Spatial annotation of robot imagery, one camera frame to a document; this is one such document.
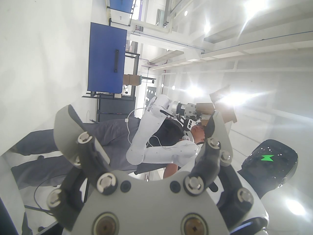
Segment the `blue cabinet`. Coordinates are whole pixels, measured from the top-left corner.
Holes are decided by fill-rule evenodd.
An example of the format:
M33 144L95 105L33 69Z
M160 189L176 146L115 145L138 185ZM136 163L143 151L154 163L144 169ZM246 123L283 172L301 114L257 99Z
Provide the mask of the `blue cabinet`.
M88 90L121 93L127 30L91 23Z

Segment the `window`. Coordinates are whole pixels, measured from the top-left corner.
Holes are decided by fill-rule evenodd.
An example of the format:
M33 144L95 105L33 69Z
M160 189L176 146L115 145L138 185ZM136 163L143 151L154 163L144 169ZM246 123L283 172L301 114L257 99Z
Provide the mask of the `window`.
M133 0L133 17L132 15L129 18L134 20L141 20L141 13L142 13L142 0Z

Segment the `table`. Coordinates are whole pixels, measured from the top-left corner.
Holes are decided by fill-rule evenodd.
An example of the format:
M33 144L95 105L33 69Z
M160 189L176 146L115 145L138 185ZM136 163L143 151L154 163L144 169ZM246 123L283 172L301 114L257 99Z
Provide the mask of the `table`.
M92 0L0 0L0 155L87 90Z

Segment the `man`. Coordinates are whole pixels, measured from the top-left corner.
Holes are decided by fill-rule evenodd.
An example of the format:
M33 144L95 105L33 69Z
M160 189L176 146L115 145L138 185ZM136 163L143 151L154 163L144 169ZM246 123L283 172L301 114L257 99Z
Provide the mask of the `man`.
M128 127L130 130L130 141L132 141L140 119L129 118ZM110 166L113 169L123 170L131 173L137 170L137 166L131 165L126 160L126 152L130 147L128 142L128 130L124 119L115 119L98 124L85 123L86 130L93 134L102 145L106 154L110 158ZM201 142L204 139L204 131L201 127L195 126L191 129L195 142ZM162 146L171 146L176 144L183 137L182 126L178 121L166 119L160 129L154 134L160 140ZM152 137L150 139L152 146L159 146L159 141ZM36 131L28 134L19 141L11 151L22 155L42 154L57 151L58 148L54 142L53 130ZM73 165L66 160L64 156L50 157L29 161L19 166L11 168L13 176L19 189L28 186L56 186L62 183ZM166 176L170 176L177 171L177 165L168 164Z

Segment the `gray metal plate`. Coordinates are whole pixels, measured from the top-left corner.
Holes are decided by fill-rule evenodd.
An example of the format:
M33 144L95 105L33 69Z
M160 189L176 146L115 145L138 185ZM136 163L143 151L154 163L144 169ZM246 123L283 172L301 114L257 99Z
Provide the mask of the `gray metal plate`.
M229 235L224 220L208 193L198 197L189 196L182 185L189 173L177 172L160 181L146 182L134 179L122 171L113 171L119 186L109 196L94 191L83 207L72 234L92 234L95 219L104 212L111 212L119 220L119 235L181 234L181 222L189 213L196 213L207 222L210 235ZM129 180L132 188L122 193L120 184ZM170 190L171 181L181 185L179 193Z

